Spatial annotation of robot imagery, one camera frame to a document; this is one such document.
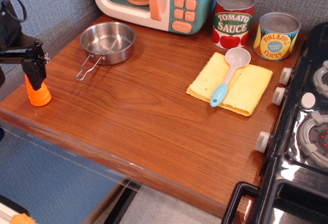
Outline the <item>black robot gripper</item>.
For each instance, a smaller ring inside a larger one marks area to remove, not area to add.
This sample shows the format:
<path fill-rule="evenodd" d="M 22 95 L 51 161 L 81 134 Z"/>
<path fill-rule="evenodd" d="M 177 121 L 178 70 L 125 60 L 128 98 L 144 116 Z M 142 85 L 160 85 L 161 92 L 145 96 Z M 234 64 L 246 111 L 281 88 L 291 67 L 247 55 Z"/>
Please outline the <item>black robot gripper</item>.
<path fill-rule="evenodd" d="M 47 77 L 45 64 L 50 60 L 42 45 L 42 40 L 22 32 L 20 22 L 9 11 L 1 11 L 1 63 L 22 64 L 34 91 Z"/>

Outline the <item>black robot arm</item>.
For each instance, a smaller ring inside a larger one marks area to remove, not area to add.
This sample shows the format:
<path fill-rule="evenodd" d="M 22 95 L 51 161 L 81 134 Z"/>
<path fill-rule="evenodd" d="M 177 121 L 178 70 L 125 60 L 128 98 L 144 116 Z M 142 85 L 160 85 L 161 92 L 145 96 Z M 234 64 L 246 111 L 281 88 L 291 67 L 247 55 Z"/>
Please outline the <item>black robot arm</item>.
<path fill-rule="evenodd" d="M 24 4 L 17 0 L 23 12 L 19 19 L 10 0 L 1 0 L 1 64 L 18 64 L 37 91 L 47 77 L 46 64 L 50 57 L 43 50 L 43 41 L 25 35 L 21 23 L 27 19 Z"/>

